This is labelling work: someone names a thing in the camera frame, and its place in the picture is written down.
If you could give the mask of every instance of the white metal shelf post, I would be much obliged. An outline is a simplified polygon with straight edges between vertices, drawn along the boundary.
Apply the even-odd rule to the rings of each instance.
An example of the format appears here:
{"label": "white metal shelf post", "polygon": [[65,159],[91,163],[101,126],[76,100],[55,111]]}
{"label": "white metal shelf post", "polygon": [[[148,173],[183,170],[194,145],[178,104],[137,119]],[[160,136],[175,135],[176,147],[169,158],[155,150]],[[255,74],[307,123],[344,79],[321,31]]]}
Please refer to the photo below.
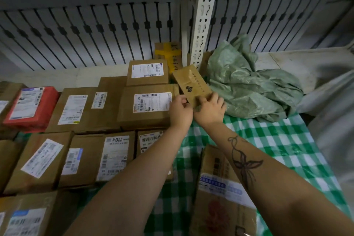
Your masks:
{"label": "white metal shelf post", "polygon": [[196,0],[194,6],[190,64],[193,64],[197,70],[200,68],[200,63],[206,45],[206,38],[208,36],[214,1],[215,0]]}

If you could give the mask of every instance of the red package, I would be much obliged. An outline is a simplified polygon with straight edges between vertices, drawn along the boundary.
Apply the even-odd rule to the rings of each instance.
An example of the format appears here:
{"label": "red package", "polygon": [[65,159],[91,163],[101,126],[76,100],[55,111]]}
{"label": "red package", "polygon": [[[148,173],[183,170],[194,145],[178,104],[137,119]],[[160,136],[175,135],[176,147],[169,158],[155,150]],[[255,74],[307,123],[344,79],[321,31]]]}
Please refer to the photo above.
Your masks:
{"label": "red package", "polygon": [[3,124],[24,133],[44,132],[58,98],[52,86],[22,89]]}

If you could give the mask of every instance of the yellow tape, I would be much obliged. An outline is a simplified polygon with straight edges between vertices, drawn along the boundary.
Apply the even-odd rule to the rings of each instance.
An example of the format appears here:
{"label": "yellow tape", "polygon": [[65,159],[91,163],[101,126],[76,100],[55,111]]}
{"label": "yellow tape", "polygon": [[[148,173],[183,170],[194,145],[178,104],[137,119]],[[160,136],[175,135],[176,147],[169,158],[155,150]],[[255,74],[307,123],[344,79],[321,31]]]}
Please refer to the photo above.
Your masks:
{"label": "yellow tape", "polygon": [[156,55],[163,55],[167,60],[167,65],[169,67],[169,73],[171,74],[175,71],[175,65],[173,63],[173,56],[178,56],[182,54],[182,50],[172,50],[171,43],[167,42],[163,44],[163,50],[155,50]]}

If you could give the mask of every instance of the tattoo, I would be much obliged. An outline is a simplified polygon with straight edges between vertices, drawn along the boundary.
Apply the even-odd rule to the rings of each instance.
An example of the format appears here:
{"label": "tattoo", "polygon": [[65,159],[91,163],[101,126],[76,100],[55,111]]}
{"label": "tattoo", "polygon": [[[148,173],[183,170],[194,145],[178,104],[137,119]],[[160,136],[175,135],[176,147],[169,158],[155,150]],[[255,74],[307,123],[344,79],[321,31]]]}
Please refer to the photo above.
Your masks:
{"label": "tattoo", "polygon": [[[236,145],[238,143],[237,138],[241,138],[243,142],[247,142],[247,140],[243,139],[240,136],[236,137],[229,137],[228,141],[231,142],[232,146],[232,151],[231,151],[231,157],[232,161],[234,162],[234,165],[236,168],[241,170],[241,178],[242,181],[245,185],[246,190],[248,190],[249,182],[253,184],[253,181],[256,181],[256,178],[254,177],[254,174],[252,173],[251,169],[258,168],[259,166],[262,165],[263,160],[261,161],[247,161],[247,156],[245,153],[243,153],[241,150],[236,149]],[[234,152],[237,151],[240,153],[241,158],[240,161],[235,160],[234,158]]]}

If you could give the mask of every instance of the sticker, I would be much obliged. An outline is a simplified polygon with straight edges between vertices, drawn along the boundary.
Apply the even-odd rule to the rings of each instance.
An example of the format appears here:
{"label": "sticker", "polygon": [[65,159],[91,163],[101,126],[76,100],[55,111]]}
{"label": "sticker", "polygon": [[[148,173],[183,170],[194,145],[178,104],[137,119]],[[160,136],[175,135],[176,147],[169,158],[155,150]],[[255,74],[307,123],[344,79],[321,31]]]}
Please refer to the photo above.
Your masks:
{"label": "sticker", "polygon": [[199,179],[198,189],[223,197],[230,202],[235,202],[254,209],[256,208],[244,187],[240,183],[231,180],[202,173]]}
{"label": "sticker", "polygon": [[0,101],[0,114],[4,110],[4,108],[7,106],[9,101]]}
{"label": "sticker", "polygon": [[64,145],[53,140],[47,139],[21,168],[21,171],[28,173],[36,178],[40,178],[45,170],[50,166],[57,154],[62,150]]}
{"label": "sticker", "polygon": [[15,211],[4,236],[37,236],[46,208]]}
{"label": "sticker", "polygon": [[88,95],[69,95],[58,125],[78,124],[84,111],[87,97]]}
{"label": "sticker", "polygon": [[0,213],[0,229],[1,229],[2,222],[4,221],[4,217],[5,217],[5,212],[1,212]]}
{"label": "sticker", "polygon": [[146,149],[148,149],[153,143],[155,143],[163,134],[163,131],[157,131],[155,133],[140,135],[140,152],[144,153]]}
{"label": "sticker", "polygon": [[10,120],[34,117],[43,91],[44,87],[22,89],[11,113]]}
{"label": "sticker", "polygon": [[76,174],[83,149],[69,149],[62,175]]}
{"label": "sticker", "polygon": [[129,135],[106,137],[97,181],[109,181],[125,168],[128,148]]}
{"label": "sticker", "polygon": [[164,66],[162,63],[132,65],[132,78],[145,78],[164,75]]}
{"label": "sticker", "polygon": [[107,98],[107,92],[96,93],[91,108],[92,109],[104,108],[104,103],[106,102],[106,98]]}
{"label": "sticker", "polygon": [[172,93],[144,93],[134,95],[133,113],[168,111]]}

